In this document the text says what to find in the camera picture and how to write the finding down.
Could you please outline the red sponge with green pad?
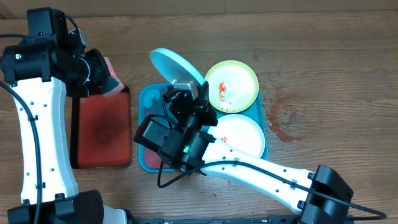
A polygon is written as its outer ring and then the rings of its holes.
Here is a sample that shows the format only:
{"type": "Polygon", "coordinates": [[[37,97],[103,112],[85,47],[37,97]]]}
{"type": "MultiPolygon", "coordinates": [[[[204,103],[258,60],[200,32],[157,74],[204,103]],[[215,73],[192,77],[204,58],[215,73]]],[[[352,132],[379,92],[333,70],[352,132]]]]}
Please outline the red sponge with green pad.
{"type": "Polygon", "coordinates": [[[116,75],[109,58],[105,57],[104,60],[108,66],[110,76],[108,77],[108,81],[101,87],[101,92],[103,96],[111,97],[122,91],[124,89],[124,85],[116,75]]]}

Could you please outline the light blue plate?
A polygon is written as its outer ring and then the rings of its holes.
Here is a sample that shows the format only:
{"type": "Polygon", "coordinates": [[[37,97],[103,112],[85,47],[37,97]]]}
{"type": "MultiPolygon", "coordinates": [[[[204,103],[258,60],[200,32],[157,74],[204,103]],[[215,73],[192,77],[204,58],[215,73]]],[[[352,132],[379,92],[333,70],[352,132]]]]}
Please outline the light blue plate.
{"type": "Polygon", "coordinates": [[[169,49],[158,48],[151,51],[150,60],[169,83],[175,80],[195,81],[196,85],[205,83],[202,74],[188,60],[169,49]]]}

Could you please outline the yellow-green plate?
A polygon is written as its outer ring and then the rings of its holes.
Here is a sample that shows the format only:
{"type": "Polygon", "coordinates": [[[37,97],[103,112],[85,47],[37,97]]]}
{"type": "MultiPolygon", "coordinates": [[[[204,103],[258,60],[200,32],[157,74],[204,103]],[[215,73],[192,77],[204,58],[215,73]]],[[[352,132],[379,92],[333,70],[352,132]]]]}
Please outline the yellow-green plate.
{"type": "Polygon", "coordinates": [[[257,98],[259,82],[245,63],[225,60],[211,67],[205,76],[211,105],[225,113],[240,113],[257,98]]]}

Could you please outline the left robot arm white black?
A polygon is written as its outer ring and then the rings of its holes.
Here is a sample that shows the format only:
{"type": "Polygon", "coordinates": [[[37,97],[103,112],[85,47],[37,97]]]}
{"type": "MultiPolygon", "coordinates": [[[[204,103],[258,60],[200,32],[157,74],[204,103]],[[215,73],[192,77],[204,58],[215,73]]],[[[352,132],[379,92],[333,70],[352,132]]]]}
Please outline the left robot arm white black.
{"type": "Polygon", "coordinates": [[[70,165],[66,97],[113,96],[123,89],[102,54],[87,49],[73,19],[50,7],[27,11],[28,34],[4,49],[1,86],[15,101],[24,181],[21,205],[9,223],[134,223],[129,210],[103,203],[97,190],[80,192],[70,165]]]}

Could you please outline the white plate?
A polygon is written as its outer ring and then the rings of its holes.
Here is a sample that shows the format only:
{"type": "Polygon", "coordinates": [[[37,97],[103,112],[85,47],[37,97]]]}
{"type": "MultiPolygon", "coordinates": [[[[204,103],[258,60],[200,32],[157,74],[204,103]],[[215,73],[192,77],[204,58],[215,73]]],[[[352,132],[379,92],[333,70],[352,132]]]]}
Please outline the white plate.
{"type": "Polygon", "coordinates": [[[217,126],[210,126],[208,133],[226,144],[253,157],[267,155],[266,138],[260,126],[241,114],[228,114],[218,118],[217,126]]]}

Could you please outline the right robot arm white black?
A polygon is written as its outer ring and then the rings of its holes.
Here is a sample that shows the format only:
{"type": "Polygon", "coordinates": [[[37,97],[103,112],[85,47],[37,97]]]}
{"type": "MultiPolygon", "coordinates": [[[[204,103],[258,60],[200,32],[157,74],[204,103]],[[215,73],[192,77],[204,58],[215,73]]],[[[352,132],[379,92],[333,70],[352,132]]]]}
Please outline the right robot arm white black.
{"type": "Polygon", "coordinates": [[[299,215],[298,223],[345,223],[353,191],[333,169],[316,172],[281,166],[248,152],[252,142],[239,149],[214,137],[204,126],[218,126],[208,100],[208,83],[182,81],[168,85],[163,102],[169,109],[142,121],[134,141],[154,151],[163,163],[181,171],[235,180],[282,203],[299,215]],[[156,119],[168,122],[163,125],[156,119]]]}

